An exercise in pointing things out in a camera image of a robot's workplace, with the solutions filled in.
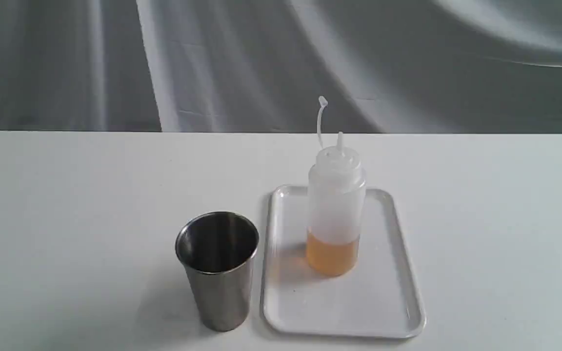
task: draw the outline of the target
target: squeeze bottle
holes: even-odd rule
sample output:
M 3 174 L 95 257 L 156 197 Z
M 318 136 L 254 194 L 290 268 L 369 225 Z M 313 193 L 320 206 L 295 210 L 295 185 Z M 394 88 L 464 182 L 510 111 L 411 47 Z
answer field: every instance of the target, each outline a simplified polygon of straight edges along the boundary
M 357 151 L 344 146 L 342 132 L 336 146 L 323 147 L 321 118 L 328 102 L 323 96 L 319 102 L 321 151 L 309 171 L 306 258 L 319 273 L 337 276 L 357 262 L 366 174 Z

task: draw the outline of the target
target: orange liquid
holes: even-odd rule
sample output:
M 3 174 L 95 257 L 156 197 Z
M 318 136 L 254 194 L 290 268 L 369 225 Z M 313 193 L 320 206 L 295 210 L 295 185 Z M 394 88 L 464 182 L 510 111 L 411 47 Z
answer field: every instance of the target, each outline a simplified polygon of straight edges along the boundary
M 324 275 L 335 277 L 342 275 L 357 262 L 359 238 L 343 245 L 321 242 L 310 231 L 307 232 L 307 262 Z

